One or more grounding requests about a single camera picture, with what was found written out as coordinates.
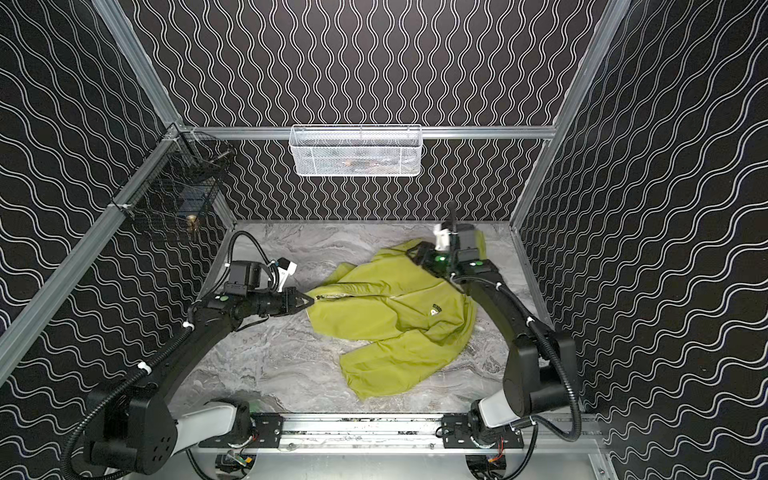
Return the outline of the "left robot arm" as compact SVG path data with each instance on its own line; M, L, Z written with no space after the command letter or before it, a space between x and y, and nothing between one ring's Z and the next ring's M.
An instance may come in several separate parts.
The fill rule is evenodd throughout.
M152 475L177 453L212 440L243 448L258 435L245 401L214 399L176 418L168 403L181 383L220 341L271 318L295 315L313 298L286 284L295 262L263 255L234 259L238 239L255 237L239 230L227 246L226 267L216 283L194 301L177 332L160 350L140 361L121 380L107 382L87 397L87 412L66 440L60 471L81 479L74 453L90 466L104 468L104 478Z

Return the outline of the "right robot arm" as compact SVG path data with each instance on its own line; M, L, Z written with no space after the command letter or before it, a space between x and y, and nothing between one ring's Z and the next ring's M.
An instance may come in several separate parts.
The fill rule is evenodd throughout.
M458 221L455 202L434 235L433 242L410 248L408 258L482 308L508 347L501 390L475 401L468 414L474 440L494 442L504 429L532 426L566 442L578 440L583 420L572 336L539 320L510 289L481 252L479 231Z

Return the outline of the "green zip-up jacket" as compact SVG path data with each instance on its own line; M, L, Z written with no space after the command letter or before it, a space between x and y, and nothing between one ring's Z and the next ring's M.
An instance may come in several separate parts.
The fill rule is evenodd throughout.
M469 343L478 305L407 255L412 239L361 265L343 262L309 291L313 330L359 341L339 364L361 399L402 394L453 362Z

